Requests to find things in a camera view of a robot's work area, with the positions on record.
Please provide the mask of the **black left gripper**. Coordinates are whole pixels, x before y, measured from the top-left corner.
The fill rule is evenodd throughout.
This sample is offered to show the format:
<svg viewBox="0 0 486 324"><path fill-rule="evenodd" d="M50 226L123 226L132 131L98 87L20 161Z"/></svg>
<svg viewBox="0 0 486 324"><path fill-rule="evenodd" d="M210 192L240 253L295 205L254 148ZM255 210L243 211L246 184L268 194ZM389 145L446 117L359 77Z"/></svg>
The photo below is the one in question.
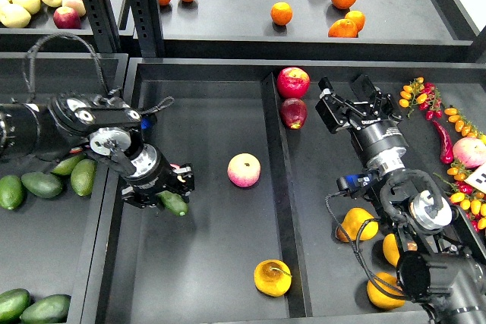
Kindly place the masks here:
<svg viewBox="0 0 486 324"><path fill-rule="evenodd" d="M142 149L130 159L133 172L122 175L126 186L121 189L121 200L139 209L155 208L159 205L159 192L168 187L186 203L195 189L194 171L191 163L169 164L159 149Z"/></svg>

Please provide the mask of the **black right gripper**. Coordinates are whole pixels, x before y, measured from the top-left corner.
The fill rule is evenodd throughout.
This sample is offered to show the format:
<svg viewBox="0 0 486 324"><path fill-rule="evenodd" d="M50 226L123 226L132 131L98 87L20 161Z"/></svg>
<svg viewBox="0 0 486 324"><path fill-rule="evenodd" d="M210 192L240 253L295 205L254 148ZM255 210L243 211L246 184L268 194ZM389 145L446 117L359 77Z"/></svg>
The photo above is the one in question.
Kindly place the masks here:
<svg viewBox="0 0 486 324"><path fill-rule="evenodd" d="M352 146L364 167L369 168L385 151L392 150L399 157L405 154L409 145L398 128L402 120L399 104L392 94L376 87L368 75L361 74L350 82L357 102L339 96L328 77L322 77L318 86L317 113L332 134L350 129Z"/></svg>

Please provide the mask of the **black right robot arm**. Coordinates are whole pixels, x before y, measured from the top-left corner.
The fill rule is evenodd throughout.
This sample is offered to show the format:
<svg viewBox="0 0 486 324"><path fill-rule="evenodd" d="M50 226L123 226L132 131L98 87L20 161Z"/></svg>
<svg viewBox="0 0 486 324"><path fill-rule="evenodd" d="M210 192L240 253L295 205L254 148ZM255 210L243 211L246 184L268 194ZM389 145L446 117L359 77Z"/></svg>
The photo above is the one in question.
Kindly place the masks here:
<svg viewBox="0 0 486 324"><path fill-rule="evenodd" d="M350 133L364 168L339 178L337 193L366 197L397 242L396 284L374 273L368 279L389 298L420 304L432 323L483 323L485 248L478 233L427 172L403 165L408 145L393 96L366 75L349 85L352 101L321 79L316 110L331 133Z"/></svg>

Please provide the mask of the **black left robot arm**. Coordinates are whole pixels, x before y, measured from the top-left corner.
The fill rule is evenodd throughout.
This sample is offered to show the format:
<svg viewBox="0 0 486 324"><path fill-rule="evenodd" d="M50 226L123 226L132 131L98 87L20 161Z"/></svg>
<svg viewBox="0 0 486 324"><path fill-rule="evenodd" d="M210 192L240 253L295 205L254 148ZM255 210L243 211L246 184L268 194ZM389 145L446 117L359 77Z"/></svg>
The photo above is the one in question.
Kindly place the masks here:
<svg viewBox="0 0 486 324"><path fill-rule="evenodd" d="M102 94L64 92L37 104L35 68L41 48L61 38L81 43L94 62ZM58 32L40 38L25 54L22 73L27 85L25 103L1 106L1 157L32 156L56 163L74 149L116 171L126 186L121 198L139 208L157 206L178 216L188 212L188 197L194 190L190 164L173 165L160 150L144 139L155 114L169 107L168 96L147 110L137 110L111 90L103 76L94 48L79 36Z"/></svg>

